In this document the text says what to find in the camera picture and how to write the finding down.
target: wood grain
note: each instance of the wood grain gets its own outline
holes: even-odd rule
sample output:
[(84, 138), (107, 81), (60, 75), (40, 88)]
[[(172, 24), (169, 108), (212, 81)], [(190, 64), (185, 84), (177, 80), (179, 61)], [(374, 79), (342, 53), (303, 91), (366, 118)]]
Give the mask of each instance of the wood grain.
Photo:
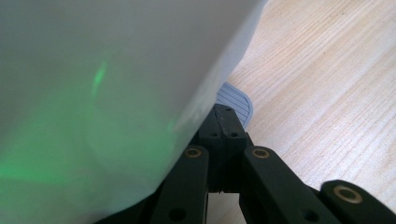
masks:
[[(247, 131), (309, 186), (344, 179), (396, 212), (396, 1), (272, 1), (229, 82)], [(244, 223), (235, 195), (208, 222)]]

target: white object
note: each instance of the white object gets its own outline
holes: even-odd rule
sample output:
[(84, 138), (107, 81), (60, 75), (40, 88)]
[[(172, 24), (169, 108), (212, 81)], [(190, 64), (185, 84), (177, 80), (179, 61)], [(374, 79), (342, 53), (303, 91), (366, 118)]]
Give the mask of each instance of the white object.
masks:
[(0, 223), (93, 223), (152, 193), (262, 0), (0, 0)]

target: black metal bracket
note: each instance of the black metal bracket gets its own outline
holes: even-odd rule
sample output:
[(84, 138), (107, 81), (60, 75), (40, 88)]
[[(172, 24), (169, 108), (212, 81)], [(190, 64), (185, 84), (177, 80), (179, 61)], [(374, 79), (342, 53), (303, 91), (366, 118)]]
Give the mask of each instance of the black metal bracket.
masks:
[(215, 105), (157, 191), (98, 224), (205, 223), (208, 192), (239, 193), (247, 223), (396, 223), (341, 180), (309, 188), (273, 150), (255, 147), (233, 109)]

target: green light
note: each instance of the green light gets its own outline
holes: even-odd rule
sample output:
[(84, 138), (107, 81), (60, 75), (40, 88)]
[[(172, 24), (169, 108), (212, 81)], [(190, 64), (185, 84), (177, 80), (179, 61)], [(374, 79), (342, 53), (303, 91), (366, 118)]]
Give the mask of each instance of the green light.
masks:
[(103, 62), (99, 70), (96, 72), (95, 78), (93, 80), (92, 97), (96, 96), (99, 86), (103, 82), (103, 78), (105, 77), (106, 71), (107, 71), (107, 63)]

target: light wood surface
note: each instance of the light wood surface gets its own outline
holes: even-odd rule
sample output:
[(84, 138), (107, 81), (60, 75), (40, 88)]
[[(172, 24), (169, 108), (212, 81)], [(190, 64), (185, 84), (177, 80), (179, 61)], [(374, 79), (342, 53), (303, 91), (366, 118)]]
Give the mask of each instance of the light wood surface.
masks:
[[(305, 184), (343, 179), (396, 212), (396, 1), (270, 0), (229, 82), (255, 145)], [(237, 195), (211, 195), (207, 223), (245, 223)]]

